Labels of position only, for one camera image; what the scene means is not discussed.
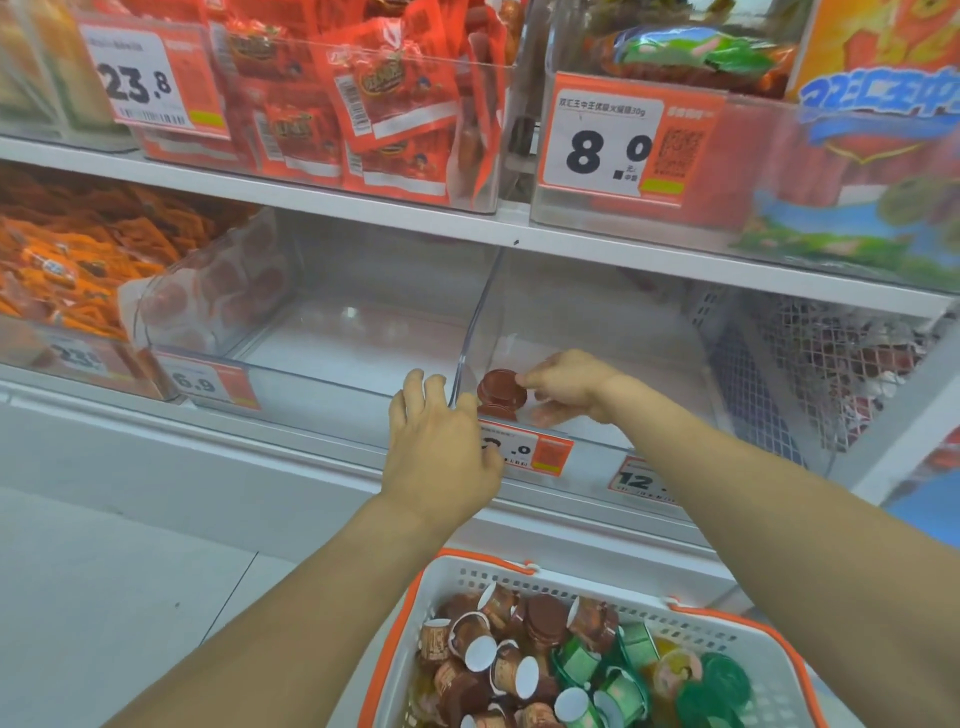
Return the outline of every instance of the right hand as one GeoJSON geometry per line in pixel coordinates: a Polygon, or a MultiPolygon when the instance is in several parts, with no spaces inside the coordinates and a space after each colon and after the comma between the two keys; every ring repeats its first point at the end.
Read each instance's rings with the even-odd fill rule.
{"type": "Polygon", "coordinates": [[[608,425],[612,413],[604,392],[612,381],[624,376],[595,356],[571,349],[517,375],[516,383],[535,390],[537,401],[543,402],[533,411],[534,424],[539,427],[555,427],[580,415],[608,425]]]}

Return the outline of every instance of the price tag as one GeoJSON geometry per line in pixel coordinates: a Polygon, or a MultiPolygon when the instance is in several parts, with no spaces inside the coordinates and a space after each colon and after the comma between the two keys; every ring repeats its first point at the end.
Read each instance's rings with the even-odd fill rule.
{"type": "Polygon", "coordinates": [[[625,493],[628,496],[639,496],[663,503],[676,503],[667,494],[666,487],[660,476],[650,470],[647,461],[642,457],[627,455],[620,470],[613,476],[607,490],[625,493]]]}
{"type": "Polygon", "coordinates": [[[566,459],[573,450],[573,441],[543,435],[519,427],[480,421],[483,447],[500,450],[509,465],[523,470],[560,477],[566,459]]]}
{"type": "Polygon", "coordinates": [[[680,205],[722,94],[557,74],[540,184],[680,205]]]}
{"type": "Polygon", "coordinates": [[[43,331],[41,335],[64,367],[92,375],[110,376],[110,369],[103,357],[83,339],[53,331],[43,331]]]}
{"type": "Polygon", "coordinates": [[[249,409],[260,408],[247,373],[240,367],[169,353],[156,354],[156,360],[180,393],[187,397],[206,397],[249,409]]]}
{"type": "Polygon", "coordinates": [[[201,28],[147,31],[127,18],[80,32],[120,124],[229,138],[201,28]]]}

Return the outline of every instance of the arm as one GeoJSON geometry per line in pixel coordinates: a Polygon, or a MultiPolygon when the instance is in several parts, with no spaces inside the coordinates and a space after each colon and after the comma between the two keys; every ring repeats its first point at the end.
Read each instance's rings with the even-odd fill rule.
{"type": "Polygon", "coordinates": [[[556,355],[517,380],[545,401],[538,425],[587,414],[620,427],[864,723],[960,724],[960,551],[589,354],[556,355]]]}
{"type": "Polygon", "coordinates": [[[326,725],[414,576],[500,486],[502,459],[480,449],[476,398],[450,410],[444,378],[422,377],[412,372],[391,402],[380,494],[105,728],[326,725]]]}

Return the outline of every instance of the brown jelly cup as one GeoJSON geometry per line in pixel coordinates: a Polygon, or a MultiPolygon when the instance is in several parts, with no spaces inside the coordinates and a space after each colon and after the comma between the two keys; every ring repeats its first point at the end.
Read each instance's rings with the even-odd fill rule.
{"type": "Polygon", "coordinates": [[[500,404],[481,404],[477,407],[477,414],[481,417],[496,417],[507,422],[516,422],[516,413],[509,407],[500,404]]]}
{"type": "Polygon", "coordinates": [[[477,397],[484,404],[499,404],[516,412],[526,404],[527,390],[516,383],[516,372],[512,369],[493,369],[480,381],[477,397]]]}

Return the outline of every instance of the white plastic basket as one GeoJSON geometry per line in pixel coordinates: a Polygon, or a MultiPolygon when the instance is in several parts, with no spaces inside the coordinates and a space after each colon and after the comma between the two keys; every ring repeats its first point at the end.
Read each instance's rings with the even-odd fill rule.
{"type": "Polygon", "coordinates": [[[741,716],[748,728],[828,728],[803,660],[774,630],[719,612],[669,604],[556,571],[522,567],[465,551],[442,551],[407,592],[387,637],[360,713],[358,728],[396,728],[407,707],[420,626],[451,595],[501,582],[523,595],[603,599],[623,622],[644,620],[652,634],[695,652],[722,652],[750,677],[754,697],[741,716]]]}

